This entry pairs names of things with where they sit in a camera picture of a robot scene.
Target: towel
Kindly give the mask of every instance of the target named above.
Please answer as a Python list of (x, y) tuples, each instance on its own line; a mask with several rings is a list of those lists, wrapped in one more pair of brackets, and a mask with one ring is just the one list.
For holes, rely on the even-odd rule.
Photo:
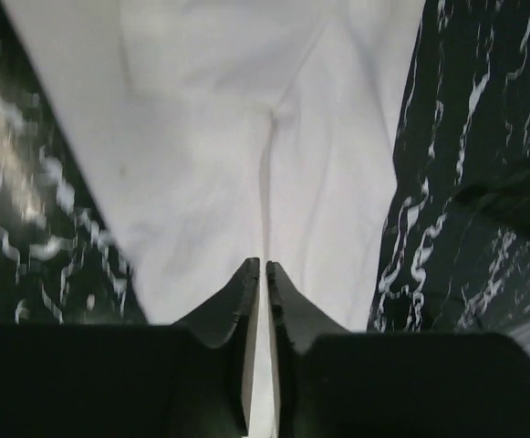
[[(423, 0), (3, 3), (149, 322), (259, 257), (365, 329)], [(268, 438), (265, 283), (258, 317), (250, 436)]]

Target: white cloth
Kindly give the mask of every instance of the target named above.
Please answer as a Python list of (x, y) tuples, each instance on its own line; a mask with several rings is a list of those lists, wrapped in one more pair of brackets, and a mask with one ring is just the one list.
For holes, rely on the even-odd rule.
[[(3, 2), (151, 322), (257, 256), (366, 327), (423, 0)], [(274, 422), (266, 306), (256, 438)]]

